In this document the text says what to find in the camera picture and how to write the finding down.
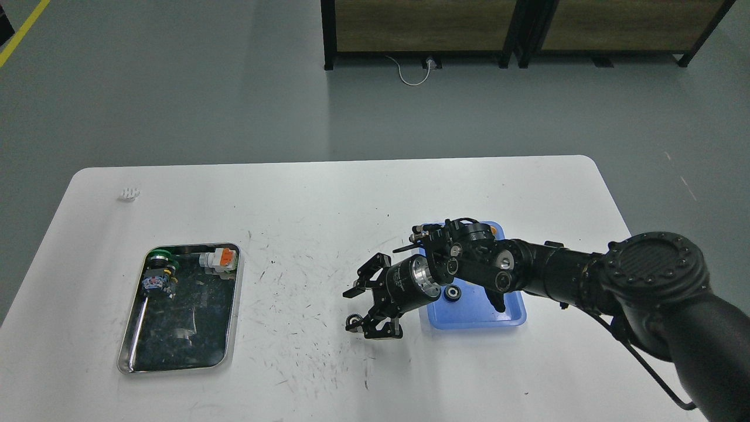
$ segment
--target yellow floor line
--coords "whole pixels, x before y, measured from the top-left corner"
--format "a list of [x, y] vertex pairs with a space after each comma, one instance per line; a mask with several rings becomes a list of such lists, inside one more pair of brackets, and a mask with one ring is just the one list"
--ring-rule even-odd
[[16, 34], [8, 41], [7, 46], [4, 50], [0, 52], [0, 68], [3, 67], [5, 62], [8, 60], [8, 57], [11, 57], [11, 54], [13, 54], [13, 50], [18, 47], [18, 44], [23, 39], [24, 35], [26, 35], [26, 32], [29, 31], [29, 29], [32, 28], [32, 25], [34, 25], [34, 22], [37, 21], [39, 18], [39, 15], [42, 14], [44, 11], [44, 8], [47, 7], [47, 5], [50, 3], [50, 0], [42, 0], [39, 2], [36, 8], [34, 8], [34, 11], [29, 15], [28, 19], [21, 25], [21, 28], [16, 32]]

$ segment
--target white small object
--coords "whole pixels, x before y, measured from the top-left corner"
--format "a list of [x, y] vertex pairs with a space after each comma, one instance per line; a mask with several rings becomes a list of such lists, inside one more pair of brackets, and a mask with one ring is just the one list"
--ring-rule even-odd
[[228, 248], [216, 248], [213, 252], [198, 255], [198, 264], [205, 268], [206, 274], [220, 276], [223, 280], [231, 279], [230, 272], [237, 268], [237, 251]]
[[138, 188], [125, 188], [122, 189], [122, 193], [120, 194], [119, 200], [123, 200], [125, 202], [133, 202], [136, 200], [136, 198], [140, 195], [140, 189]]

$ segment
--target black wheel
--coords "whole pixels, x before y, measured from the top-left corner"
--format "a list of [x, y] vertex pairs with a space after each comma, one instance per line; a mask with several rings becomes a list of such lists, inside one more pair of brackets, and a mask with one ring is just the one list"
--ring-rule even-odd
[[445, 300], [455, 302], [461, 298], [461, 288], [456, 285], [447, 285], [442, 291]]

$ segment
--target power outlet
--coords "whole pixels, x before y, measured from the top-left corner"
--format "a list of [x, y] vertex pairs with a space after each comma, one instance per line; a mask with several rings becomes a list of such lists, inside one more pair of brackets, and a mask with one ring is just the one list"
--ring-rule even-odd
[[437, 69], [437, 63], [432, 58], [432, 56], [427, 57], [427, 59], [424, 62], [427, 63], [427, 66], [430, 68], [431, 71], [434, 69]]

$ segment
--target stainless steel tray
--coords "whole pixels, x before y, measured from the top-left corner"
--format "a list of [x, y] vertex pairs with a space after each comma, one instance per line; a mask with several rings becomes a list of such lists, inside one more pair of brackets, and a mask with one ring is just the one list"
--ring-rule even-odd
[[[203, 252], [228, 248], [237, 252], [234, 279], [206, 274], [198, 264]], [[236, 305], [243, 256], [237, 245], [160, 246], [178, 261], [173, 297], [147, 297], [140, 281], [146, 258], [134, 282], [135, 294], [117, 367], [123, 373], [205, 369], [228, 360], [233, 349]]]

